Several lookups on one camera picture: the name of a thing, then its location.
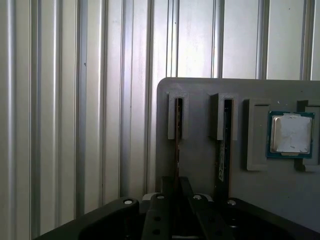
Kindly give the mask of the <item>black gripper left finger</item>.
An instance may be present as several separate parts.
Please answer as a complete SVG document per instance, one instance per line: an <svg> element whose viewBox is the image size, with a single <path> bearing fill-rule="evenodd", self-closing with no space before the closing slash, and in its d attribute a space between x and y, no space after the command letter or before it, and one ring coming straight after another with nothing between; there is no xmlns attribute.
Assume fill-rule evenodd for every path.
<svg viewBox="0 0 320 240"><path fill-rule="evenodd" d="M174 179L149 200L121 197L38 236L39 240L170 240Z"/></svg>

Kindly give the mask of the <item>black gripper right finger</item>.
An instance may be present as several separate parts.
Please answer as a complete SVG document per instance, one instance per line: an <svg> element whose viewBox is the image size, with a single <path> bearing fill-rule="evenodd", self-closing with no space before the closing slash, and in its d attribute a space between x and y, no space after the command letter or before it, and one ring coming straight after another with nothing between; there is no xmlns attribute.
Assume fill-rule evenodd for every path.
<svg viewBox="0 0 320 240"><path fill-rule="evenodd" d="M320 234L238 198L209 201L187 177L179 187L205 240L318 240Z"/></svg>

